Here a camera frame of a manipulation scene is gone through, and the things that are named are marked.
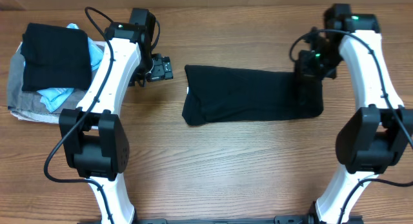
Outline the black t-shirt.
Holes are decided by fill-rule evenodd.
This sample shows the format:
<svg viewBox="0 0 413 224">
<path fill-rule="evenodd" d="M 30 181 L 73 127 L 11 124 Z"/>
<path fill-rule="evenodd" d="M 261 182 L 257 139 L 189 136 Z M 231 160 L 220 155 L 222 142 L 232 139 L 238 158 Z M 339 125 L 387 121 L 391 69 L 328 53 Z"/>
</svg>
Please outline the black t-shirt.
<svg viewBox="0 0 413 224">
<path fill-rule="evenodd" d="M 185 66 L 188 91 L 182 116 L 190 126 L 231 121 L 284 121 L 323 112 L 322 83 L 293 72 Z"/>
</svg>

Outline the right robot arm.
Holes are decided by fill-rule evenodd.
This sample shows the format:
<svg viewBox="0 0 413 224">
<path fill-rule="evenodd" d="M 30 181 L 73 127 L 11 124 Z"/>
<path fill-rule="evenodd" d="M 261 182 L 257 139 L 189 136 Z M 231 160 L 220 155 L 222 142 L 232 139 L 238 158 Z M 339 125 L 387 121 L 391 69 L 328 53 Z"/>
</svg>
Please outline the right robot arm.
<svg viewBox="0 0 413 224">
<path fill-rule="evenodd" d="M 373 14 L 355 14 L 348 4 L 334 4 L 323 15 L 324 27 L 302 36 L 309 44 L 294 58 L 301 87 L 335 78 L 345 62 L 351 76 L 356 111 L 336 138 L 338 168 L 324 193 L 300 223 L 361 223 L 350 211 L 366 187 L 379 183 L 412 144 L 412 111 L 391 82 L 382 51 L 382 35 Z"/>
</svg>

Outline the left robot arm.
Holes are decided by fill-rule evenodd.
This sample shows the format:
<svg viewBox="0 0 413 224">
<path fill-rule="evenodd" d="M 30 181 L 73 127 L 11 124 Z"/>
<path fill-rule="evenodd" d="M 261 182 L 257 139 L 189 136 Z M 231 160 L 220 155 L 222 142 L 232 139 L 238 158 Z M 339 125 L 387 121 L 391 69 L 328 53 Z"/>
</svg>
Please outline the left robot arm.
<svg viewBox="0 0 413 224">
<path fill-rule="evenodd" d="M 137 223 L 124 177 L 130 145 L 119 117 L 121 105 L 128 87 L 172 79 L 172 66 L 168 57 L 153 52 L 160 24 L 147 9 L 134 8 L 126 23 L 111 21 L 102 35 L 100 66 L 76 108 L 62 110 L 57 145 L 79 174 L 72 182 L 91 186 L 100 223 Z"/>
</svg>

